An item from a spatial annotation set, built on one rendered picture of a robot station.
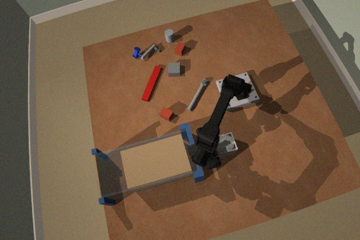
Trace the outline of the crank handle with blue knob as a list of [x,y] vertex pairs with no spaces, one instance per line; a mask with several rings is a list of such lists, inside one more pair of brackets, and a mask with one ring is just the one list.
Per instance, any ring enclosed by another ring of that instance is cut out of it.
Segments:
[[140,54],[140,50],[141,50],[141,49],[140,49],[139,47],[135,47],[135,48],[134,48],[133,57],[134,57],[134,58],[139,58],[139,56],[141,56],[142,59],[144,60],[145,57],[146,57],[153,49],[156,50],[156,51],[158,51],[158,52],[161,51],[161,49],[159,49],[158,47],[156,47],[156,46],[153,44],[152,47],[151,47],[144,55],[141,55],[141,54]]

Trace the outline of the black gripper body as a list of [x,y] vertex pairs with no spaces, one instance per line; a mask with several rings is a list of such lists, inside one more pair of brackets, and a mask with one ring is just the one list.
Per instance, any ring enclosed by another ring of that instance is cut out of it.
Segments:
[[[197,135],[198,135],[200,129],[202,129],[202,127],[201,127],[201,128],[198,128],[198,129],[196,130]],[[210,158],[211,158],[211,159],[209,159],[208,162],[207,162],[207,164],[206,164],[206,165],[207,165],[206,168],[207,168],[208,170],[221,166],[221,162],[220,162],[219,157],[214,157],[214,156],[216,156],[216,150],[214,150],[214,152],[211,153],[211,155],[210,155]],[[214,157],[214,158],[213,158],[213,157]]]

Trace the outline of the grey cylinder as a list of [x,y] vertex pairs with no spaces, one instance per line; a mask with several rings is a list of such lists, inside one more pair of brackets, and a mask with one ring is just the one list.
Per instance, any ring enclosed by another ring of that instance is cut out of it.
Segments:
[[167,29],[165,32],[165,39],[168,43],[174,42],[174,33],[172,29]]

